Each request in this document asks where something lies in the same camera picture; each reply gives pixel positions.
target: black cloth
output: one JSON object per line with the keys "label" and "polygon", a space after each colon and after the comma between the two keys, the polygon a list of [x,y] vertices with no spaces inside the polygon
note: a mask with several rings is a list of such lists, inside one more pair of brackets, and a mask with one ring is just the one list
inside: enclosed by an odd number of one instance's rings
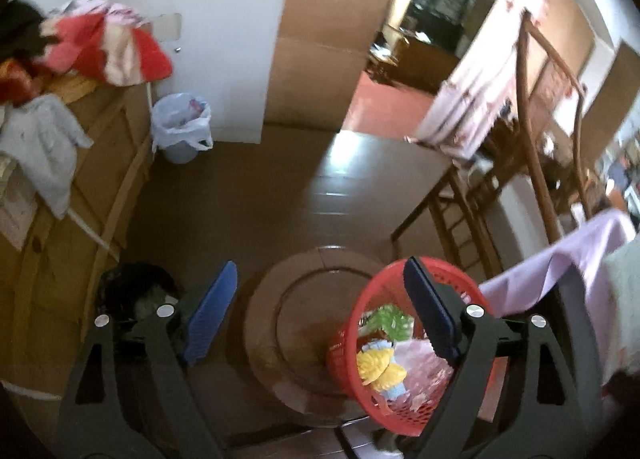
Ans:
{"label": "black cloth", "polygon": [[132,321],[142,312],[154,312],[166,303],[165,295],[181,297],[174,279],[164,269],[146,262],[126,262],[100,277],[95,309],[118,321]]}
{"label": "black cloth", "polygon": [[16,57],[28,59],[44,54],[50,39],[40,36],[44,17],[30,4],[9,2],[0,12],[0,62]]}

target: red floor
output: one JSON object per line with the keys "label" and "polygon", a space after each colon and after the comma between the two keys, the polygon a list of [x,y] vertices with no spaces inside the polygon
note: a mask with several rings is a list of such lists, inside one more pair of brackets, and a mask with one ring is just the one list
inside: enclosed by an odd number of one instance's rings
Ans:
{"label": "red floor", "polygon": [[363,72],[342,128],[381,138],[414,135],[433,95],[411,87],[377,84]]}

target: white towel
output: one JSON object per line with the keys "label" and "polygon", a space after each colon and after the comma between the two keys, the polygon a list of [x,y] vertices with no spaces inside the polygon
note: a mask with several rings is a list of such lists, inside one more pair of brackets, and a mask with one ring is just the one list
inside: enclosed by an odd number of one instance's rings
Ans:
{"label": "white towel", "polygon": [[635,375],[640,371],[640,239],[617,249],[604,262],[616,301],[604,372]]}
{"label": "white towel", "polygon": [[53,94],[21,108],[6,108],[0,152],[18,161],[58,219],[64,218],[69,208],[76,146],[88,149],[92,144],[73,113]]}

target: wooden cabinet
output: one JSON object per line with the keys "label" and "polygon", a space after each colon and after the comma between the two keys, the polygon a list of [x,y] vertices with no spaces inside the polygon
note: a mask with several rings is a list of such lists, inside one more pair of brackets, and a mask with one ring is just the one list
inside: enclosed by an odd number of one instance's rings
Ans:
{"label": "wooden cabinet", "polygon": [[391,80],[437,94],[460,60],[444,49],[409,38],[409,46],[399,57],[398,66],[388,72]]}
{"label": "wooden cabinet", "polygon": [[[71,208],[118,257],[151,163],[146,91],[99,86],[68,106],[94,141],[78,150]],[[62,395],[100,275],[115,264],[69,216],[57,220],[40,202],[22,251],[0,235],[0,378]],[[50,410],[50,401],[14,400],[27,419]]]}

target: plastic bag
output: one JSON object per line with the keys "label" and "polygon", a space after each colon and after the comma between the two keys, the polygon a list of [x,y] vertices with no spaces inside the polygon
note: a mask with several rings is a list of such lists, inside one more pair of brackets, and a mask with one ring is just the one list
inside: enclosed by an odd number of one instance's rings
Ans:
{"label": "plastic bag", "polygon": [[425,403],[436,406],[453,373],[447,361],[436,356],[430,341],[418,339],[397,343],[395,357],[407,372],[406,394],[396,399],[396,406],[409,404],[414,412]]}
{"label": "plastic bag", "polygon": [[211,107],[202,98],[189,93],[171,94],[156,102],[151,111],[153,151],[186,142],[196,150],[209,150]]}

